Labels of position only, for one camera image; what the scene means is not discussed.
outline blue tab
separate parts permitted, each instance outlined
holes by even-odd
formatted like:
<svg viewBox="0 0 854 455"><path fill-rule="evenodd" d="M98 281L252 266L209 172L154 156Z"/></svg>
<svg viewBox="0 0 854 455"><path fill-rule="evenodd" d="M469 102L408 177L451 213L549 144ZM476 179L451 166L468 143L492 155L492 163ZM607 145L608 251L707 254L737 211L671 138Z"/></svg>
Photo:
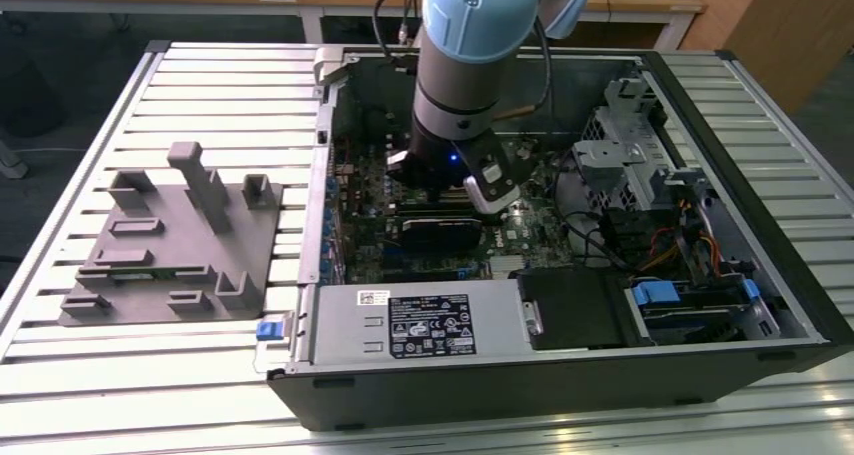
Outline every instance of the blue tab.
<svg viewBox="0 0 854 455"><path fill-rule="evenodd" d="M635 303L637 305L645 305L647 303L675 303L680 300L675 285L672 282L663 280L640 282L631 289L631 294L635 297Z"/></svg>
<svg viewBox="0 0 854 455"><path fill-rule="evenodd" d="M749 300L759 298L759 287L756 287L756 282L745 278L741 285L744 286L744 291L747 292Z"/></svg>
<svg viewBox="0 0 854 455"><path fill-rule="evenodd" d="M258 322L254 329L254 339L258 342L269 342L273 340L284 340L284 323L282 322Z"/></svg>

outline warning label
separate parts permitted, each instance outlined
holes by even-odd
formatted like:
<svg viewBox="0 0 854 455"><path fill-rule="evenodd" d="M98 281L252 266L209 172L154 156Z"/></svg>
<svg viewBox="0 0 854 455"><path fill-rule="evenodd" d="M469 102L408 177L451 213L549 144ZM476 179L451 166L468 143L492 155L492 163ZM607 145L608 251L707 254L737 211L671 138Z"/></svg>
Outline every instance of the warning label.
<svg viewBox="0 0 854 455"><path fill-rule="evenodd" d="M475 333L468 295L388 299L390 356L473 355Z"/></svg>

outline motherboard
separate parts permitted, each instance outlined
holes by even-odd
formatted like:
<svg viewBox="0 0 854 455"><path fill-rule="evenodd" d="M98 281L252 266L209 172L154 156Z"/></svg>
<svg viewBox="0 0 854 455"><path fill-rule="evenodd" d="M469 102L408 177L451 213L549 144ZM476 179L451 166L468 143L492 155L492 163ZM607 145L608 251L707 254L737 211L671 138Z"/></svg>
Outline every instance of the motherboard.
<svg viewBox="0 0 854 455"><path fill-rule="evenodd" d="M384 144L349 139L334 150L345 283L400 283L507 278L515 270L567 266L572 251L548 193L541 163L521 197L495 215L476 212L463 188L428 193L386 175ZM528 150L523 136L507 150Z"/></svg>

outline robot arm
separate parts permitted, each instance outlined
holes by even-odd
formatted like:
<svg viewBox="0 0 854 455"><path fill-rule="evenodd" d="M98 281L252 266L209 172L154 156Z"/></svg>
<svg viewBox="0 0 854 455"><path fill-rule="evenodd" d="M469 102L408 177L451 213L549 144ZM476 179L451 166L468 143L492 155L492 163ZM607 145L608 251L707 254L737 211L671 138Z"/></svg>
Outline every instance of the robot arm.
<svg viewBox="0 0 854 455"><path fill-rule="evenodd" d="M495 213L527 179L489 126L532 112L496 114L504 72L535 22L551 38L571 32L587 0L423 0L409 146L388 160L411 186L464 185L476 209Z"/></svg>

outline slotted metal table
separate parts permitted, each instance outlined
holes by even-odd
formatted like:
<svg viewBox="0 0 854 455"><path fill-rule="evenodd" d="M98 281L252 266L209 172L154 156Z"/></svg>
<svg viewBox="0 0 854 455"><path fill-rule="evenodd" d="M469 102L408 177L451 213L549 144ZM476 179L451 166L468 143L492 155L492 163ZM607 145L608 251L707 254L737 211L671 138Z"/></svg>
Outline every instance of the slotted metal table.
<svg viewBox="0 0 854 455"><path fill-rule="evenodd" d="M854 452L854 355L716 403L404 427L305 431L253 370L254 321L65 328L60 302L113 201L120 168L177 182L197 141L225 182L285 185L265 313L293 308L316 149L313 45L152 44L0 300L2 453L415 454L561 450ZM854 196L735 61L664 56L842 313L854 320ZM675 125L667 130L696 163Z"/></svg>

